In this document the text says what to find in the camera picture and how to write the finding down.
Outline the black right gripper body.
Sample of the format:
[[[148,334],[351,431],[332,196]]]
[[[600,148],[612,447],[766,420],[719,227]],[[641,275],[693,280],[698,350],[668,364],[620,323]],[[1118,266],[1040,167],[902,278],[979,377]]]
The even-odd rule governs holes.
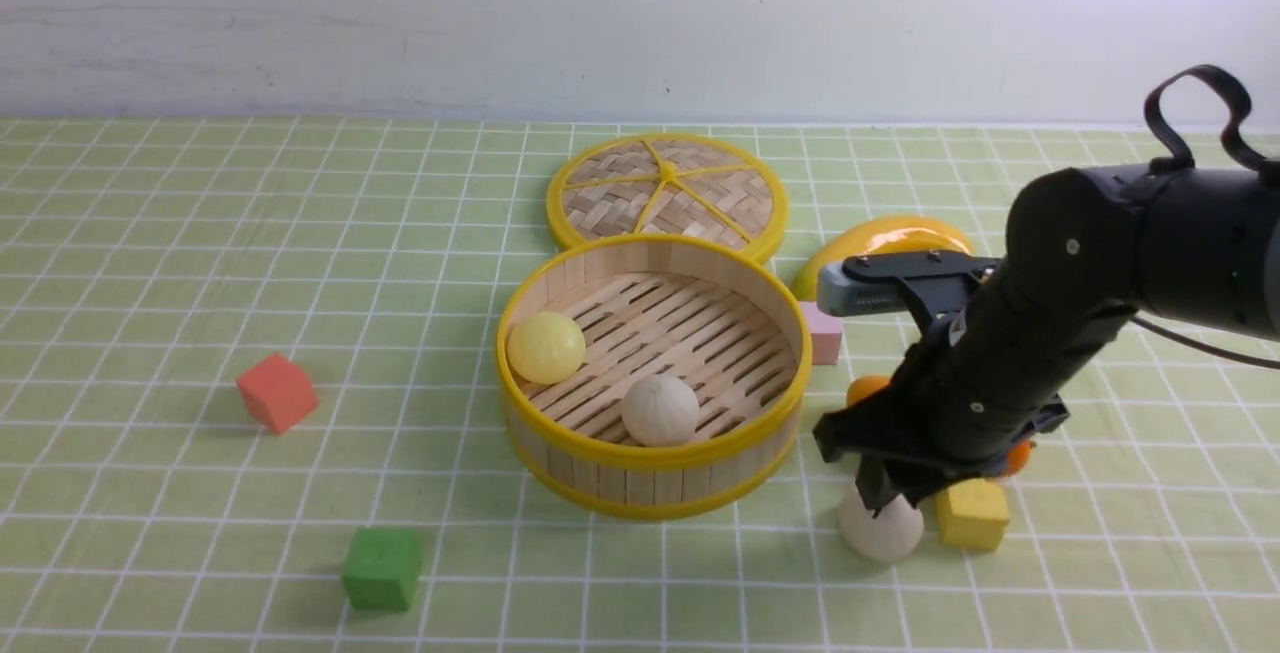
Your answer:
[[[1070,419],[1065,385],[1132,321],[1105,305],[1060,314],[984,293],[908,353],[890,383],[814,430],[826,461],[878,460],[895,484],[1000,474],[1009,451]]]

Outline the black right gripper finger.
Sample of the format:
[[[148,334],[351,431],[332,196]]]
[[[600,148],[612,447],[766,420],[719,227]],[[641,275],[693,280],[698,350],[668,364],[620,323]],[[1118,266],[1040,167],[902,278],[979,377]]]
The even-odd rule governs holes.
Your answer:
[[[855,488],[865,510],[878,515],[897,501],[913,510],[946,488],[941,469],[910,460],[863,455],[858,464]]]

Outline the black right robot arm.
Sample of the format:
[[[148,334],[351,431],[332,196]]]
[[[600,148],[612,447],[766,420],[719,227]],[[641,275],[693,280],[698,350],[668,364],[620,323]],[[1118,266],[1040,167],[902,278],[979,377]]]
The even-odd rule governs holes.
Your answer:
[[[890,382],[813,430],[859,458],[869,510],[992,478],[1069,416],[1061,389],[1155,315],[1277,339],[1277,182],[1242,170],[1066,169],[1019,192],[1001,259],[931,246],[826,265],[836,318],[908,311],[920,339]]]

